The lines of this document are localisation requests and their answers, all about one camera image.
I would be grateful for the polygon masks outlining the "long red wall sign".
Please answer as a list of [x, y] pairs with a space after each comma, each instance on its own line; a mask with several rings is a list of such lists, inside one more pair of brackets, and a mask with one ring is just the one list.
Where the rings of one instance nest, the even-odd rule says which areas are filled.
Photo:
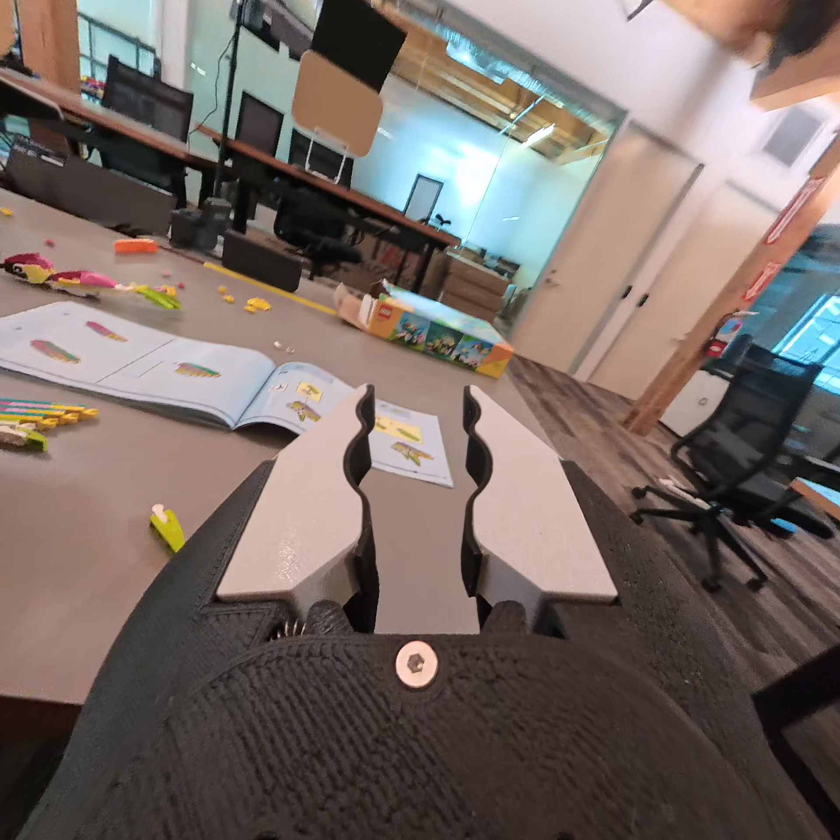
[[825, 180], [825, 175], [810, 177], [802, 185], [784, 210], [779, 214], [779, 216], [777, 216], [774, 224], [764, 236], [762, 245], [770, 246], [780, 239], [786, 228], [789, 227], [803, 207], [806, 206], [812, 200], [813, 196], [821, 190]]

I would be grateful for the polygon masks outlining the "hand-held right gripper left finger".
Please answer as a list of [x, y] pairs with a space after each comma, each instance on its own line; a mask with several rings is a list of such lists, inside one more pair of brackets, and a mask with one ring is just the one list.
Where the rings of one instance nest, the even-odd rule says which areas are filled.
[[375, 389], [361, 385], [275, 457], [216, 589], [220, 602], [282, 602], [299, 617], [321, 601], [375, 630], [380, 579], [371, 506]]

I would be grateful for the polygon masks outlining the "paned window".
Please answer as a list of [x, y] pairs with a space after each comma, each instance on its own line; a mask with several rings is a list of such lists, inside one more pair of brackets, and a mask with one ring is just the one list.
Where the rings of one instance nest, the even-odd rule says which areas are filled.
[[773, 352], [780, 357], [818, 364], [822, 371], [815, 383], [839, 393], [839, 296], [822, 296], [778, 342]]

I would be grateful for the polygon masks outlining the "striped lego wing assembly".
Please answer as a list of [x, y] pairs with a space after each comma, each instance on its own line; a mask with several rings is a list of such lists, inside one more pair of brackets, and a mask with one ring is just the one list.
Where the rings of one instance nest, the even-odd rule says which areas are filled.
[[48, 434], [98, 417], [98, 409], [88, 406], [2, 400], [1, 447], [44, 455], [49, 450]]

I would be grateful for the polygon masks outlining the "open lego instruction booklet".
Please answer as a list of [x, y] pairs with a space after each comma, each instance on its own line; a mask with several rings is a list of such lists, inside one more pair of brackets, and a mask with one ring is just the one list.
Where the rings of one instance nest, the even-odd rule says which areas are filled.
[[238, 431], [306, 433], [354, 389], [314, 364], [180, 337], [71, 301], [1, 319], [3, 371]]

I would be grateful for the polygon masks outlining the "black equipment case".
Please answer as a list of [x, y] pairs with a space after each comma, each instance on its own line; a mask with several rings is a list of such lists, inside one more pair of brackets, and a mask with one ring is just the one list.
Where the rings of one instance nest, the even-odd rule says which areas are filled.
[[4, 173], [18, 194], [102, 227], [140, 235], [169, 233], [172, 194], [42, 148], [22, 135], [14, 136]]

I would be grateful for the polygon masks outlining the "square wall vent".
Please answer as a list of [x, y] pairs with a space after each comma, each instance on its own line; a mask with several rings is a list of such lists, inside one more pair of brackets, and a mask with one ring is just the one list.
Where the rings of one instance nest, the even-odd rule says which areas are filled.
[[761, 152], [775, 163], [791, 169], [812, 145], [823, 128], [822, 116], [802, 105], [784, 110]]

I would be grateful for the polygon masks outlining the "black square panel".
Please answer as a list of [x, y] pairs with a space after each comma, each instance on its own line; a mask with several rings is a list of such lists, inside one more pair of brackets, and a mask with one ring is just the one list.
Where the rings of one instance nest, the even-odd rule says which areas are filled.
[[310, 50], [380, 93], [406, 32], [365, 1], [323, 1]]

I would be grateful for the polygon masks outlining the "red fire extinguisher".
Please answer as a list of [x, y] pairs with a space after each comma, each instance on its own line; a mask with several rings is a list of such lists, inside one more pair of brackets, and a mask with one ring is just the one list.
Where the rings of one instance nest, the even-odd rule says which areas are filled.
[[705, 348], [705, 357], [718, 359], [725, 352], [730, 342], [734, 340], [742, 328], [749, 311], [736, 310], [722, 318], [712, 331]]

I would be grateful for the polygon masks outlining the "lime green lego piece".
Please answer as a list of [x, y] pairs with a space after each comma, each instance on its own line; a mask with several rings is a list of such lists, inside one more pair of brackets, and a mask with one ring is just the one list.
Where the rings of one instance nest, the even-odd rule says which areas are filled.
[[182, 525], [173, 510], [156, 503], [150, 511], [150, 526], [171, 553], [178, 553], [186, 542]]

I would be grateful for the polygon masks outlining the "short red wall sign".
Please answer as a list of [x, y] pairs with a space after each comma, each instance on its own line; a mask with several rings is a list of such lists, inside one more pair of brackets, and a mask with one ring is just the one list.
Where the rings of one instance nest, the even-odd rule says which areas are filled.
[[779, 261], [768, 262], [754, 278], [752, 284], [742, 294], [741, 300], [744, 303], [752, 303], [765, 290], [765, 288], [780, 273], [783, 263]]

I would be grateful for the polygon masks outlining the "black monitor behind stand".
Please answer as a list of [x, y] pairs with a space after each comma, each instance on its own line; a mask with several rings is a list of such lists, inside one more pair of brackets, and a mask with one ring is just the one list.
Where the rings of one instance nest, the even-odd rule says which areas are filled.
[[298, 129], [291, 132], [288, 163], [344, 188], [351, 188], [354, 158], [332, 150]]

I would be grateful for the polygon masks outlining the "black power station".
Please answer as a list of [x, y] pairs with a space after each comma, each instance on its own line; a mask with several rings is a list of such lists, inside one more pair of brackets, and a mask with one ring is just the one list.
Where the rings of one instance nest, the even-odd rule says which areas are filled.
[[297, 292], [306, 261], [234, 230], [223, 237], [222, 266], [288, 292]]

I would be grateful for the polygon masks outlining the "wooden support post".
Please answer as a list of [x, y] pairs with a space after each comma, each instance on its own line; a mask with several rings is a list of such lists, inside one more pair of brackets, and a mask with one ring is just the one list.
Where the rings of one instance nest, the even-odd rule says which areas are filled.
[[699, 316], [694, 327], [682, 339], [678, 349], [673, 352], [667, 363], [633, 404], [629, 414], [623, 420], [626, 430], [645, 436], [658, 423], [669, 404], [705, 363], [707, 359], [705, 348], [719, 321], [736, 310], [750, 311], [757, 298], [752, 303], [744, 303], [741, 300], [742, 294], [749, 288], [761, 269], [771, 261], [779, 261], [784, 264], [784, 267], [808, 239], [826, 211], [835, 203], [839, 194], [838, 173], [839, 136], [836, 135], [814, 163], [795, 194], [810, 177], [825, 175], [826, 180], [821, 190], [803, 207], [776, 243], [770, 246], [762, 245], [764, 236], [777, 217], [773, 220], [709, 307]]

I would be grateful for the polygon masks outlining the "white door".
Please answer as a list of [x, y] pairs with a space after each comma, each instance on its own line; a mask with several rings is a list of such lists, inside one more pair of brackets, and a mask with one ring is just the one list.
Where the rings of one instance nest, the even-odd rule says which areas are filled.
[[516, 320], [518, 360], [576, 369], [702, 169], [670, 141], [625, 122]]
[[589, 383], [630, 401], [641, 396], [679, 349], [779, 208], [732, 183], [721, 185], [679, 245]]

